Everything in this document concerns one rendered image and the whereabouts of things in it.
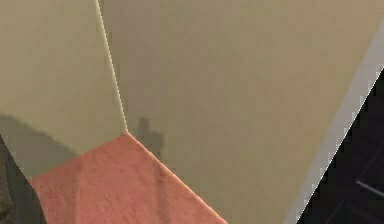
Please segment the black window with grey frame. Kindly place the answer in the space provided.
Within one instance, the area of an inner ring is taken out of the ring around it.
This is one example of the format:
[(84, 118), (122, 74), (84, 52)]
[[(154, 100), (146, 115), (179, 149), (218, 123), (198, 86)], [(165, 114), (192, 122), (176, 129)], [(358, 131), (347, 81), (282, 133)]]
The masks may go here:
[(384, 20), (282, 224), (384, 224)]

